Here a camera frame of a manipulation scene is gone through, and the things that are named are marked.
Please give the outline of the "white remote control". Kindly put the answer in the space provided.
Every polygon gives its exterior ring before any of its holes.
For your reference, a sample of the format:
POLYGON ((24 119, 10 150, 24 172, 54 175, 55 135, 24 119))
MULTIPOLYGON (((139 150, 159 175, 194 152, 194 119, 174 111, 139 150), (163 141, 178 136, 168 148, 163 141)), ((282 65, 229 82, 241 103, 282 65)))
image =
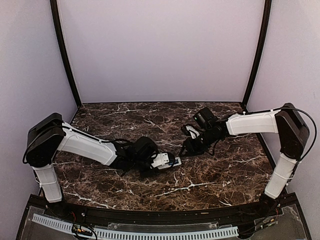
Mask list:
POLYGON ((181 164, 182 164, 181 159, 180 159, 179 157, 176 157, 174 160, 172 160, 172 161, 170 161, 170 162, 168 163, 168 166, 169 166, 170 168, 173 168, 173 167, 179 166, 179 165, 181 165, 181 164))

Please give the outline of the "blue battery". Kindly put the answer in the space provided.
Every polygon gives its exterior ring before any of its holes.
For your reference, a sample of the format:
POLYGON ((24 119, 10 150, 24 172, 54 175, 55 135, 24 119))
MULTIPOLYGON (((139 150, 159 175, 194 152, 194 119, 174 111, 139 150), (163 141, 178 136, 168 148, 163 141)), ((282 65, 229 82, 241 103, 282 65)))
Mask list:
POLYGON ((178 161, 172 162, 169 164, 170 167, 174 167, 176 165, 179 165, 180 163, 178 161))

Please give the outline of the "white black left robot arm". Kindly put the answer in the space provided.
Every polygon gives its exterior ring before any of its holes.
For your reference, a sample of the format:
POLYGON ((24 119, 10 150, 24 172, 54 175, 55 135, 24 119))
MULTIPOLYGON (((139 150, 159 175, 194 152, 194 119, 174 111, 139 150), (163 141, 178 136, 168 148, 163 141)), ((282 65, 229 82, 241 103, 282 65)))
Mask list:
POLYGON ((142 176, 154 173, 169 162, 168 155, 148 137, 136 141, 123 138, 103 140, 82 132, 53 113, 32 127, 27 135, 27 147, 22 162, 32 167, 44 191, 51 210, 60 218, 71 213, 53 166, 57 152, 76 154, 102 165, 128 172, 137 168, 142 176))

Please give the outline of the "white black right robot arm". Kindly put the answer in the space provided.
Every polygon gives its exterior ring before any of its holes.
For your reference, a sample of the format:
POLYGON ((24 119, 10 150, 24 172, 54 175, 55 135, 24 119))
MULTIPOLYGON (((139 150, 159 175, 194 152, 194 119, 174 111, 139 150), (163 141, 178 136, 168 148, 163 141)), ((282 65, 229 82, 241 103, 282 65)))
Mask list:
POLYGON ((218 118, 212 111, 204 107, 193 119, 199 127, 184 125, 181 130, 187 136, 179 152, 180 157, 200 156, 205 153, 213 156, 218 142, 225 138, 239 135, 256 134, 268 159, 272 160, 271 152, 263 139, 263 134, 277 134, 280 143, 278 160, 273 160, 273 173, 266 185, 262 201, 255 205, 255 213, 266 217, 275 208, 276 200, 293 179, 299 163, 309 154, 306 148, 310 137, 310 129, 303 115, 311 122, 314 119, 304 110, 296 108, 292 103, 281 107, 242 113, 235 113, 218 118))

